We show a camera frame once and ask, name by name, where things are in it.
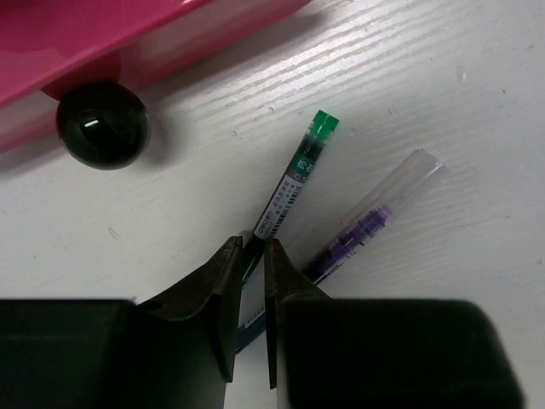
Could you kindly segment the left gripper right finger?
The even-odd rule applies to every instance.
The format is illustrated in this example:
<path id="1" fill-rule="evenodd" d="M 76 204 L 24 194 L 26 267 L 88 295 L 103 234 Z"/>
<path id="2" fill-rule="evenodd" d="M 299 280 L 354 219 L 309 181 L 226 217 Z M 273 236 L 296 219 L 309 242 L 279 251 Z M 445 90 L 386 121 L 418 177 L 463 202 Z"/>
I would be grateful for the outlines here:
<path id="1" fill-rule="evenodd" d="M 317 389 L 327 377 L 322 359 L 334 337 L 334 300 L 294 267 L 276 239 L 266 244 L 264 289 L 270 387 Z"/>

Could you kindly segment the blue pen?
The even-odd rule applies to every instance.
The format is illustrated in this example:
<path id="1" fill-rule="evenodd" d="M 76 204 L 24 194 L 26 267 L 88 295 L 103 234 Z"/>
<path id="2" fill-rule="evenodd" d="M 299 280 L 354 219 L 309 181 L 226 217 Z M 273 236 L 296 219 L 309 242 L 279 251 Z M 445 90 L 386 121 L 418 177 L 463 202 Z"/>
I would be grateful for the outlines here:
<path id="1" fill-rule="evenodd" d="M 409 209 L 446 174 L 445 166 L 416 149 L 342 219 L 343 229 L 302 269 L 318 284 L 366 246 L 389 222 Z"/>

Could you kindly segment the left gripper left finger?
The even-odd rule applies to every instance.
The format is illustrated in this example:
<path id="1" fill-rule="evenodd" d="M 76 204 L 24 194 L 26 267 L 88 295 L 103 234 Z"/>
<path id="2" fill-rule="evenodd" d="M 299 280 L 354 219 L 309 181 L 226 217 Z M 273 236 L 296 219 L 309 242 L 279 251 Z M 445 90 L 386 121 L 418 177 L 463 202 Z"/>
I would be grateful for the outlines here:
<path id="1" fill-rule="evenodd" d="M 202 316 L 224 380 L 233 380 L 243 286 L 243 239 L 232 236 L 201 267 L 140 304 L 162 320 L 183 322 Z"/>

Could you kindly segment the green capped pen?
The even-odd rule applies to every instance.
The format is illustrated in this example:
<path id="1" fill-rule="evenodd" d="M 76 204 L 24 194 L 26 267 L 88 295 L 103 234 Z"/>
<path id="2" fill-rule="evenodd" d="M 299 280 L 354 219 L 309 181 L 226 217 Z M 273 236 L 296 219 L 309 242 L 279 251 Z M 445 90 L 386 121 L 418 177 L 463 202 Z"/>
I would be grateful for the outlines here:
<path id="1" fill-rule="evenodd" d="M 275 237 L 305 187 L 339 119 L 318 111 L 261 213 L 243 251 L 243 283 L 247 284 L 263 257 L 268 239 Z"/>

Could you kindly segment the pink bottom drawer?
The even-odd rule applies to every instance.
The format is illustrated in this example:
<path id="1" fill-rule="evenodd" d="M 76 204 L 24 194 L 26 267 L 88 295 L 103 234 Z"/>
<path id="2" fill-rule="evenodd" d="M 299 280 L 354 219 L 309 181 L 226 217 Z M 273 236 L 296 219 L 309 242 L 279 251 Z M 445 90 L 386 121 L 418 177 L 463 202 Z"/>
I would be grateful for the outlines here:
<path id="1" fill-rule="evenodd" d="M 55 132 L 87 166 L 126 167 L 151 133 L 136 90 L 302 7 L 301 1 L 4 1 L 1 150 Z"/>

